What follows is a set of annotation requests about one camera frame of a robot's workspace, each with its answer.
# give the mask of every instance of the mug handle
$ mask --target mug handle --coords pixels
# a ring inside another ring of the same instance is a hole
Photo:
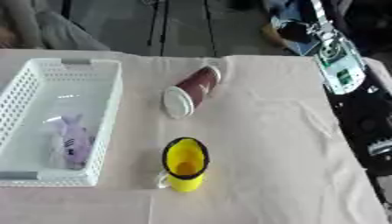
[[[158,175],[157,175],[157,188],[166,188],[169,187],[169,183],[167,182],[167,177],[169,176],[169,174],[166,171],[161,171]]]

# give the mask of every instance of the mug rim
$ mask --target mug rim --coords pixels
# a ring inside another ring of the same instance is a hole
[[[177,144],[179,141],[183,140],[183,139],[192,139],[193,141],[195,141],[199,147],[201,148],[201,151],[203,152],[204,155],[204,165],[203,168],[201,168],[201,170],[199,170],[198,172],[192,174],[192,175],[178,175],[174,172],[172,172],[169,169],[169,166],[167,165],[167,153],[169,152],[169,149],[174,145]],[[174,140],[172,140],[171,142],[169,142],[166,147],[164,147],[164,153],[162,154],[162,164],[164,166],[164,169],[173,177],[177,178],[177,179],[183,179],[183,180],[190,180],[190,179],[196,179],[198,176],[200,176],[201,174],[204,173],[204,171],[207,169],[208,164],[210,162],[210,157],[208,155],[208,150],[207,147],[199,140],[197,140],[196,138],[193,137],[187,137],[187,136],[183,136],[183,137],[179,137],[176,138]]]

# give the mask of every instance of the paper cup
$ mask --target paper cup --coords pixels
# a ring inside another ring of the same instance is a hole
[[[221,72],[215,66],[205,66],[176,86],[164,91],[167,113],[176,119],[190,116],[221,81]]]

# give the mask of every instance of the table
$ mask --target table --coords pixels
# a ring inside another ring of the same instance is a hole
[[[1,87],[33,57],[120,60],[124,91],[99,185],[0,189],[4,223],[387,223],[311,58],[3,50]],[[191,117],[168,118],[162,91],[205,63],[223,73],[213,97]],[[182,136],[208,147],[206,181],[191,193],[158,190],[160,151]]]

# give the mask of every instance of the white plastic basket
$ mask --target white plastic basket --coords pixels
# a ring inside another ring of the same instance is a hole
[[[0,186],[95,186],[123,91],[121,64],[104,59],[31,59],[0,96]],[[95,137],[81,170],[52,167],[55,117],[83,114]]]

